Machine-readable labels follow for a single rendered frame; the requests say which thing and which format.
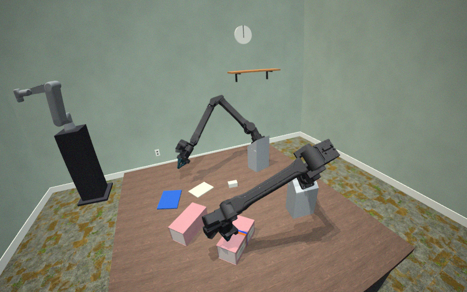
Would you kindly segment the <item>blue flat rectangular slab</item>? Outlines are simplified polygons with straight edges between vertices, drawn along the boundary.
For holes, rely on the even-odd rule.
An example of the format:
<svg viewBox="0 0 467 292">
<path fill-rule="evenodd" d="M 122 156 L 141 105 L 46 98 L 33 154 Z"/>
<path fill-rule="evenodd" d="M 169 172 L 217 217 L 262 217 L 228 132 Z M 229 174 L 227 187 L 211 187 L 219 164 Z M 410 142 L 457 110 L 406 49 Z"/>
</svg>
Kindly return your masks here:
<svg viewBox="0 0 467 292">
<path fill-rule="evenodd" d="M 157 209 L 177 209 L 182 190 L 164 191 Z"/>
</svg>

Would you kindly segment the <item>cream flat rectangular pad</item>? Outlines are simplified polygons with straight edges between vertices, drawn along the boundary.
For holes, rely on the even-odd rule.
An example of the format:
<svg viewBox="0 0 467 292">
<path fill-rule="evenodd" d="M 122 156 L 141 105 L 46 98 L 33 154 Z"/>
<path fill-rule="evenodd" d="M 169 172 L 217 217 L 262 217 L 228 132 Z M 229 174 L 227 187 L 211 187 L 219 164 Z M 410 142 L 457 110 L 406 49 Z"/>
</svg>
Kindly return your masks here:
<svg viewBox="0 0 467 292">
<path fill-rule="evenodd" d="M 200 185 L 196 186 L 195 188 L 193 188 L 192 190 L 190 190 L 189 193 L 191 193 L 195 197 L 199 198 L 200 196 L 202 196 L 206 192 L 212 190 L 213 188 L 214 188 L 213 186 L 203 182 L 202 184 L 200 184 Z"/>
</svg>

